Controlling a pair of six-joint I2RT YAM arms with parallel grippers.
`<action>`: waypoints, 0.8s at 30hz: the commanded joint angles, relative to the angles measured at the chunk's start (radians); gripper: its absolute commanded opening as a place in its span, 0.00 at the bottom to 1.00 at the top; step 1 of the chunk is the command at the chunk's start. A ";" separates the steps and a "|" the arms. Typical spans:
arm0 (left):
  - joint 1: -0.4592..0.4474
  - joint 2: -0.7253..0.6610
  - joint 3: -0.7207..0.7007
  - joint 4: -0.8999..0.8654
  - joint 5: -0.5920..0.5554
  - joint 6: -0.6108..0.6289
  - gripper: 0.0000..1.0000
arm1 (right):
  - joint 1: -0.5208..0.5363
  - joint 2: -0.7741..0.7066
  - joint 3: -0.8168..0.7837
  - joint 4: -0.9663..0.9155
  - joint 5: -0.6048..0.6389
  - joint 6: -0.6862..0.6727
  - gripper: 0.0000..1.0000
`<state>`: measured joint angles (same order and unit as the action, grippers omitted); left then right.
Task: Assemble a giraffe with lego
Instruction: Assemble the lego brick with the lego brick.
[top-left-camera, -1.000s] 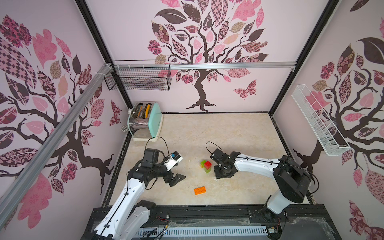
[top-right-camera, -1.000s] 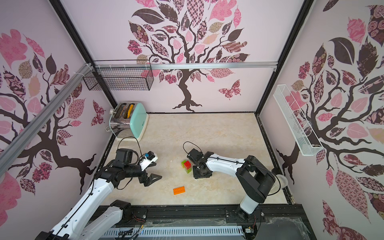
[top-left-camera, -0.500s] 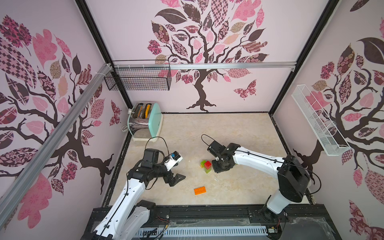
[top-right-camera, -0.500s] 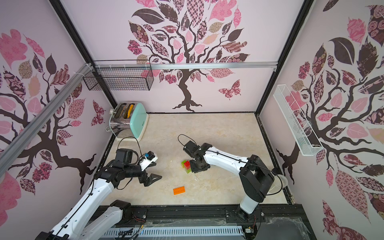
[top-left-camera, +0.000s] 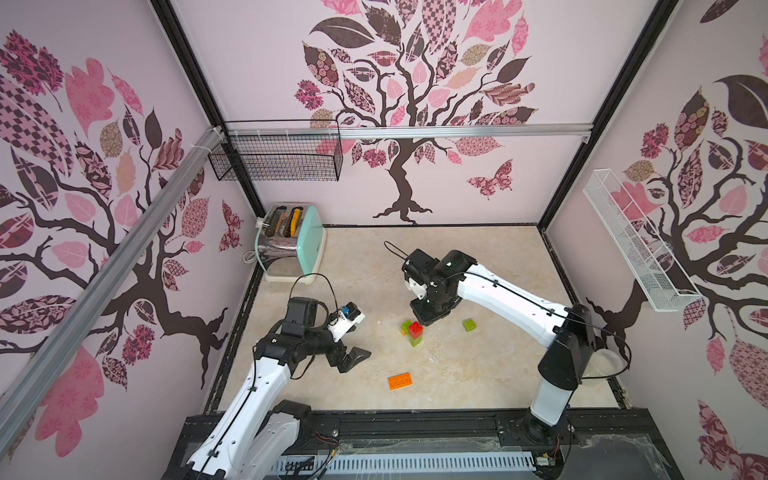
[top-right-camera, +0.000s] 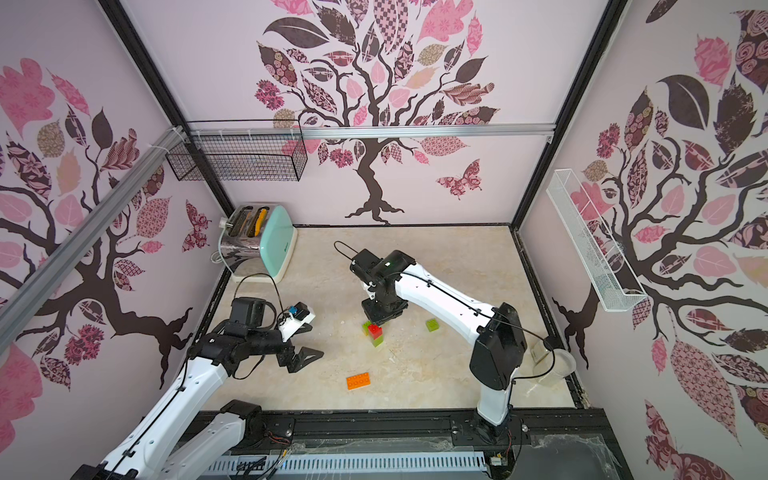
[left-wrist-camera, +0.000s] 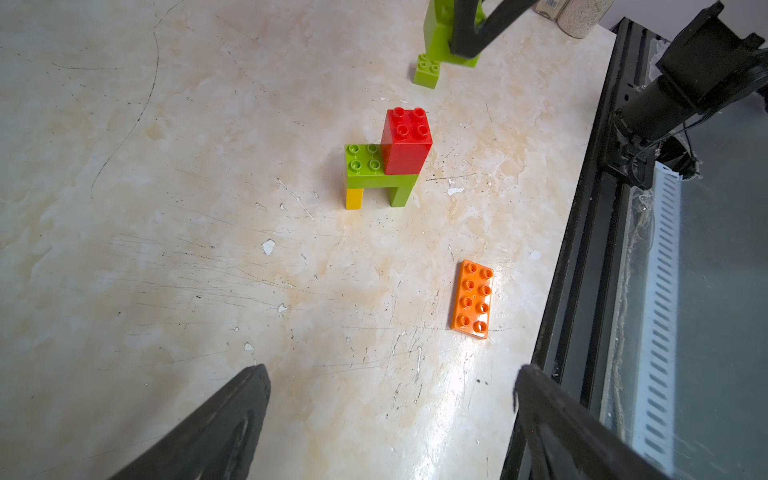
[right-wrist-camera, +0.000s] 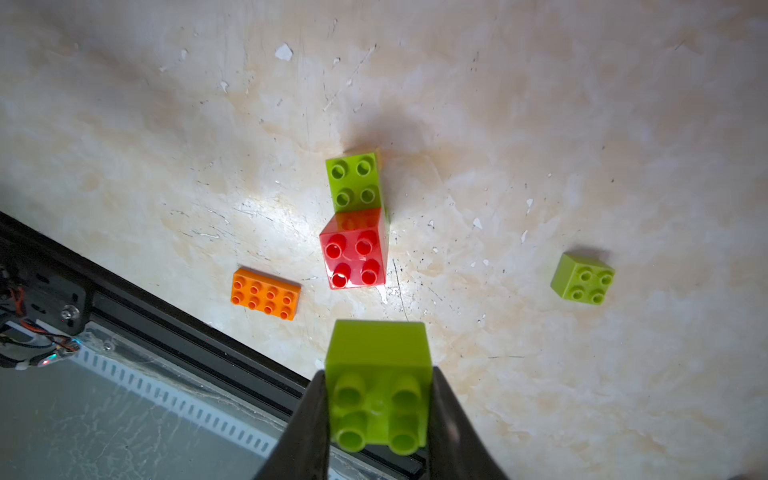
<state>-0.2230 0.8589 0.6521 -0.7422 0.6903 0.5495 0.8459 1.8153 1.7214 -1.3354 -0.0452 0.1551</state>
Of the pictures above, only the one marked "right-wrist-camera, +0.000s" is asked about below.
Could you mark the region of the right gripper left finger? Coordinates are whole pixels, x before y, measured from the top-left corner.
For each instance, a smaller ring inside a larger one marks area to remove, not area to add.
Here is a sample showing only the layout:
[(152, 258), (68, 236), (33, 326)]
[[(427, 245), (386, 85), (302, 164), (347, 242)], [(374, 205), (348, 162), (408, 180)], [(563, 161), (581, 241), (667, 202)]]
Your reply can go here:
[(255, 479), (327, 479), (329, 450), (326, 375), (324, 370), (319, 370)]

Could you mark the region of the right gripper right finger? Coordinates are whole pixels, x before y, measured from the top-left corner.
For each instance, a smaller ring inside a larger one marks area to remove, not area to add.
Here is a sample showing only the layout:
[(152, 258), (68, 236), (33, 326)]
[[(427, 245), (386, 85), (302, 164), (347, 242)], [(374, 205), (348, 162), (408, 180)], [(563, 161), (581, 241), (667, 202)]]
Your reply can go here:
[(426, 448), (430, 479), (508, 479), (438, 367), (433, 368)]

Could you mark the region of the small green lego brick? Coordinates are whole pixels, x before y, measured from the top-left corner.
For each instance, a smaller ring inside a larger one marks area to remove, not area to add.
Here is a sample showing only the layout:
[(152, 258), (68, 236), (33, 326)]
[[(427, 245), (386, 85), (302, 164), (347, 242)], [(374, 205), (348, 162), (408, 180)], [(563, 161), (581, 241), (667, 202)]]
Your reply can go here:
[(598, 259), (564, 253), (550, 286), (564, 300), (599, 306), (614, 276), (615, 270)]
[(417, 322), (338, 320), (326, 360), (330, 436), (408, 456), (426, 445), (433, 363)]

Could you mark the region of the orange long lego brick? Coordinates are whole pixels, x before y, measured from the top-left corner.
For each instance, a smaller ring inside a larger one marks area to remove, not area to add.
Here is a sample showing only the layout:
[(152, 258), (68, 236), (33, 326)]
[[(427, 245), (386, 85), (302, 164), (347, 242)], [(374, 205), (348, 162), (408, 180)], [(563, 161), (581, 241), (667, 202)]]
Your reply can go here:
[(230, 301), (251, 311), (293, 321), (301, 293), (296, 283), (240, 268), (232, 277)]

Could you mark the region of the red lego brick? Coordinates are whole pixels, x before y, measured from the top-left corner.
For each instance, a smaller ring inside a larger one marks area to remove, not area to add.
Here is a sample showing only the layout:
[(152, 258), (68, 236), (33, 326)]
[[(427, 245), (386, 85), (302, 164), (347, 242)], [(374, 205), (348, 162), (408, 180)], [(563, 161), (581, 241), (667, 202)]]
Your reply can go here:
[(335, 213), (319, 240), (332, 290), (386, 283), (389, 222), (383, 207)]

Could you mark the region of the long green lego brick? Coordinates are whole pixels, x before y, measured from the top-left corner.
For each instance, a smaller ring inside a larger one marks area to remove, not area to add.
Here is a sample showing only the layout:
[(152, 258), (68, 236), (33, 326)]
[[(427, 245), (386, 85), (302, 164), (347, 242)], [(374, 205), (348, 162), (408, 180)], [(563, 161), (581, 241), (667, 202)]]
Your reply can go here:
[(379, 150), (328, 159), (325, 168), (336, 213), (383, 206)]

